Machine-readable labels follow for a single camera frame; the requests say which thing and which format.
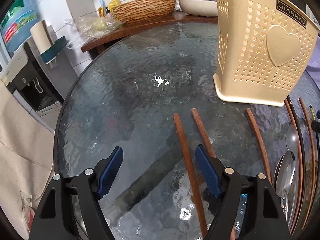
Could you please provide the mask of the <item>metal spoon wooden handle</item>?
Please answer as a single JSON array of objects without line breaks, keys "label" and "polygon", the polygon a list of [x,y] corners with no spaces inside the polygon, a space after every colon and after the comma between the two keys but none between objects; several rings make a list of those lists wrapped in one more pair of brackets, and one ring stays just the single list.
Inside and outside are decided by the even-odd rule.
[{"label": "metal spoon wooden handle", "polygon": [[292,151],[286,151],[276,167],[274,174],[274,189],[280,198],[281,208],[288,220],[288,196],[287,193],[291,187],[293,176],[295,174],[295,156]]}]

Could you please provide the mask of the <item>clear plastic bag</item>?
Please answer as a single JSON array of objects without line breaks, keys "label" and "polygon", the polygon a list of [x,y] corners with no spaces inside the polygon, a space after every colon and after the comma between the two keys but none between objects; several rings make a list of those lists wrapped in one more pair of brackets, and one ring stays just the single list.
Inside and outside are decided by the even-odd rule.
[{"label": "clear plastic bag", "polygon": [[111,15],[104,17],[86,15],[75,18],[68,25],[71,26],[71,36],[67,38],[67,48],[76,50],[87,42],[99,39],[117,30],[123,23]]}]

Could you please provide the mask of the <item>black gold-tipped chopstick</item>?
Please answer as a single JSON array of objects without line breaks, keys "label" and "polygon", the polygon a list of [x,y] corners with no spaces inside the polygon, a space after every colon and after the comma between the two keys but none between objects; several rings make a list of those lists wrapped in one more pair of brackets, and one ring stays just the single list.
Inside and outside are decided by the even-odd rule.
[{"label": "black gold-tipped chopstick", "polygon": [[316,135],[317,153],[319,155],[319,135],[318,135],[319,134],[319,122],[316,119],[315,112],[313,110],[312,105],[309,105],[309,108],[310,108],[310,113],[311,113],[311,118],[312,118],[311,128],[315,132],[315,135]]}]

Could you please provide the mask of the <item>round glass table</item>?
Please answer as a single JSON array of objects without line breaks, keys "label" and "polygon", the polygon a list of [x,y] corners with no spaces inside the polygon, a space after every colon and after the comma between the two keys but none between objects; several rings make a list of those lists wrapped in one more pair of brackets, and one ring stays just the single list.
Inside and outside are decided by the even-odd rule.
[{"label": "round glass table", "polygon": [[189,151],[202,143],[196,108],[216,156],[255,176],[264,171],[247,104],[217,97],[218,26],[174,23],[125,38],[97,57],[65,100],[55,165],[76,176],[108,157],[124,159],[100,206],[116,239],[200,239],[196,207],[173,116]]}]

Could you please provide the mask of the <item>yellow soap bottle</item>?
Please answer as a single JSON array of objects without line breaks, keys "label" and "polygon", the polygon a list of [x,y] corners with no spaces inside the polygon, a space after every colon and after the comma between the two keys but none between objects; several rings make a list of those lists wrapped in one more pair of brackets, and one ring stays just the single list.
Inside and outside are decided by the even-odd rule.
[{"label": "yellow soap bottle", "polygon": [[108,10],[110,11],[110,13],[113,14],[113,10],[115,7],[121,5],[121,1],[120,0],[110,0],[110,2],[108,3]]}]

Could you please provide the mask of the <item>cream plastic utensil holder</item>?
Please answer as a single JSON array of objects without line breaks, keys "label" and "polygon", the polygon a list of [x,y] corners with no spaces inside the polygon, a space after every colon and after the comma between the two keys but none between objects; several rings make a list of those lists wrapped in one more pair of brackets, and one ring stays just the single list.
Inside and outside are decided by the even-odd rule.
[{"label": "cream plastic utensil holder", "polygon": [[289,0],[217,0],[217,12],[217,96],[283,106],[310,60],[319,27]]}]

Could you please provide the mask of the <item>woven basin sink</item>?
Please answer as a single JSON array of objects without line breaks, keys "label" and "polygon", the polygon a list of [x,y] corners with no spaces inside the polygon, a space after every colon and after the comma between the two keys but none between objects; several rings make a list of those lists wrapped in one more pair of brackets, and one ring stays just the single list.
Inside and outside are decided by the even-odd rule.
[{"label": "woven basin sink", "polygon": [[135,0],[114,7],[116,20],[125,23],[138,23],[171,15],[176,0]]}]

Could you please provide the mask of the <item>wooden counter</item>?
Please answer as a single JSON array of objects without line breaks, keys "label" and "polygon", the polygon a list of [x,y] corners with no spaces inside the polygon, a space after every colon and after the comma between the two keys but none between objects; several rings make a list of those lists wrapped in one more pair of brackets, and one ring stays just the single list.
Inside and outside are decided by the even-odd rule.
[{"label": "wooden counter", "polygon": [[101,38],[87,42],[81,47],[81,51],[83,53],[88,52],[91,59],[95,59],[107,48],[128,36],[135,35],[154,27],[180,22],[204,22],[217,24],[218,20],[217,17],[193,16],[188,15],[185,12],[177,11],[173,12],[171,15],[164,16],[163,18],[156,18],[151,21],[124,24],[117,30],[112,31]]}]

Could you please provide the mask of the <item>water dispenser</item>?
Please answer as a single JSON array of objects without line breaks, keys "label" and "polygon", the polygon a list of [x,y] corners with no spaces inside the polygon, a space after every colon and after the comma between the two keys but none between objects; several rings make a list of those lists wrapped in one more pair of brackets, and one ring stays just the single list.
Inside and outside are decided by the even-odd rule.
[{"label": "water dispenser", "polygon": [[27,112],[53,132],[77,77],[64,51],[45,64],[29,37],[16,50],[1,80]]}]

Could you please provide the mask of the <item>white pan with lid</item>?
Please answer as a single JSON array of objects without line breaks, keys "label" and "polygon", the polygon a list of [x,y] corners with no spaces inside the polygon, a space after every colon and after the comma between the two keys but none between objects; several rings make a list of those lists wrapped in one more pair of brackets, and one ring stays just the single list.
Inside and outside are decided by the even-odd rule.
[{"label": "white pan with lid", "polygon": [[178,0],[183,12],[204,17],[217,17],[217,0]]}]

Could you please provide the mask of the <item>beige cloth cover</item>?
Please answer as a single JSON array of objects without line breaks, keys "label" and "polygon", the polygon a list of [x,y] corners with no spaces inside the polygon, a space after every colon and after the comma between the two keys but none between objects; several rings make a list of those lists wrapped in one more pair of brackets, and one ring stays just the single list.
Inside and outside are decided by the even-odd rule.
[{"label": "beige cloth cover", "polygon": [[37,208],[53,175],[53,133],[1,84],[1,208],[22,239],[29,232],[23,208]]}]

